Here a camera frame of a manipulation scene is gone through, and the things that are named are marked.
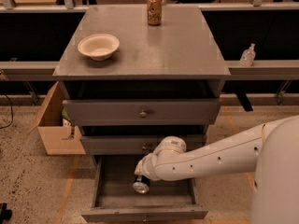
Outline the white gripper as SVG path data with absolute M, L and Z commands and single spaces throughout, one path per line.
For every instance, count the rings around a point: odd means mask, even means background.
M 186 152 L 186 143 L 176 136 L 167 136 L 154 151 L 145 156 L 135 167 L 135 175 L 143 175 L 152 181 L 164 180 L 164 175 L 158 175 L 156 166 L 160 162 L 169 161 L 172 157 Z

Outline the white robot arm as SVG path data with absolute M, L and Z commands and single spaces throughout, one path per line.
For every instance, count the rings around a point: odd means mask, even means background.
M 135 168 L 135 191 L 149 182 L 253 172 L 250 224 L 299 224 L 299 117 L 263 123 L 205 147 L 168 136 Z

